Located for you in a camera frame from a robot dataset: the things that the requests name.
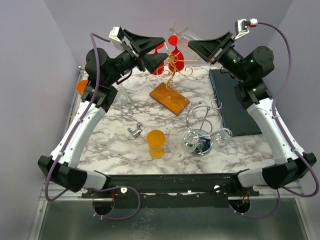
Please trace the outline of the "clear wine glass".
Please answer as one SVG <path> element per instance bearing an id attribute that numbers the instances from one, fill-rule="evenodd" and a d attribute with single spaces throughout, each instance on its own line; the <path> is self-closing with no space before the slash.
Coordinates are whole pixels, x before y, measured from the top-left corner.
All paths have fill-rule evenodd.
<path id="1" fill-rule="evenodd" d="M 194 30 L 190 29 L 189 27 L 185 28 L 183 31 L 178 31 L 176 29 L 176 23 L 174 22 L 173 25 L 169 28 L 167 33 L 167 38 L 170 36 L 177 36 L 177 48 L 183 52 L 184 54 L 188 54 L 191 57 L 198 57 L 198 55 L 188 47 L 189 41 L 197 41 L 203 40 L 204 38 L 199 35 Z"/>
<path id="2" fill-rule="evenodd" d="M 129 100 L 127 90 L 125 88 L 119 88 L 117 92 L 117 102 L 121 105 L 125 105 Z"/>

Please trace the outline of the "orange wine glass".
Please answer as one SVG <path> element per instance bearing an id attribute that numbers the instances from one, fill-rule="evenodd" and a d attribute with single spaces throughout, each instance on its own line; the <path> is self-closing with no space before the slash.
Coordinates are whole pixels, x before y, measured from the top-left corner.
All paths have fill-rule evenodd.
<path id="1" fill-rule="evenodd" d="M 88 84 L 88 80 L 87 79 L 80 80 L 77 83 L 76 91 L 80 96 L 82 96 L 84 94 L 87 84 Z"/>

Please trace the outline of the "yellow wine glass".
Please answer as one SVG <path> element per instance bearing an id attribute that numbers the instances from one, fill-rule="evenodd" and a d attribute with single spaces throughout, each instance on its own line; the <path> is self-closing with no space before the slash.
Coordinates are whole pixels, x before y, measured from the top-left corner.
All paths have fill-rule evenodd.
<path id="1" fill-rule="evenodd" d="M 147 144 L 149 146 L 149 154 L 154 159 L 160 159 L 165 154 L 166 136 L 160 130 L 152 130 L 147 134 Z"/>

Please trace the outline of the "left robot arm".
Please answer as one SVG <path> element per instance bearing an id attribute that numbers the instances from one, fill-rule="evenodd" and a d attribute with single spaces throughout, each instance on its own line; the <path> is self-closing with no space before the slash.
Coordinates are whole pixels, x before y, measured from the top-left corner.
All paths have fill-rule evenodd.
<path id="1" fill-rule="evenodd" d="M 96 45 L 87 53 L 84 69 L 88 82 L 78 112 L 58 146 L 49 156 L 42 155 L 37 163 L 48 182 L 74 193 L 93 189 L 101 198 L 110 194 L 111 185 L 106 175 L 78 168 L 84 147 L 113 104 L 118 93 L 115 85 L 128 79 L 134 68 L 153 73 L 168 57 L 166 53 L 151 54 L 165 42 L 163 37 L 137 35 L 115 26 L 107 42 L 120 50 L 120 54 L 112 58 Z"/>

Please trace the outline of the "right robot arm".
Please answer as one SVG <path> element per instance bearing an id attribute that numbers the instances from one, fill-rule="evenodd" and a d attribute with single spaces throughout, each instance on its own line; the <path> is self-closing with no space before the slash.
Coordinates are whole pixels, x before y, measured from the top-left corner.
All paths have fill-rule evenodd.
<path id="1" fill-rule="evenodd" d="M 236 98 L 253 118 L 271 149 L 274 165 L 241 171 L 230 183 L 230 191 L 241 196 L 252 186 L 283 188 L 312 173 L 317 159 L 312 152 L 306 153 L 293 138 L 263 80 L 275 68 L 273 51 L 267 46 L 258 46 L 243 57 L 234 49 L 235 40 L 235 36 L 227 32 L 216 39 L 191 40 L 187 45 L 205 62 L 221 64 L 239 80 L 234 88 Z"/>

